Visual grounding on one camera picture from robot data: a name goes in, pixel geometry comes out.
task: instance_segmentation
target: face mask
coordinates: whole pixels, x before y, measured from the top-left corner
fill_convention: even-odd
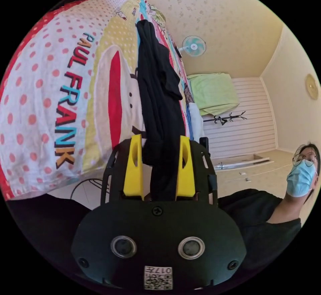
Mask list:
[[[303,160],[298,166],[293,166],[287,177],[287,193],[292,197],[305,196],[311,190],[310,187],[315,173],[315,166],[308,167]]]

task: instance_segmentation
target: bed sheet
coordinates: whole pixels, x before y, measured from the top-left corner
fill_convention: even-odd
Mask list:
[[[166,26],[147,0],[81,0],[47,13],[21,42],[0,86],[0,186],[5,200],[94,177],[112,148],[144,133],[137,83],[139,35],[152,22],[181,78]]]

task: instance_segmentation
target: qr code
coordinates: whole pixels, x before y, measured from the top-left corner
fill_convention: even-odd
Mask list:
[[[172,268],[145,266],[144,289],[148,289],[148,290],[173,289]]]

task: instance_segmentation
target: green blanket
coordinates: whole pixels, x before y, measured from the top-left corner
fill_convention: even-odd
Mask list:
[[[240,104],[231,76],[227,73],[192,74],[188,79],[201,115],[220,115]]]

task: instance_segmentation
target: eyeglasses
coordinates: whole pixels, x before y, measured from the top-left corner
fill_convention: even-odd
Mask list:
[[[298,166],[302,160],[305,161],[305,163],[308,167],[311,167],[315,163],[316,156],[314,153],[309,153],[306,156],[304,156],[302,154],[295,155],[293,157],[293,165],[295,167]]]

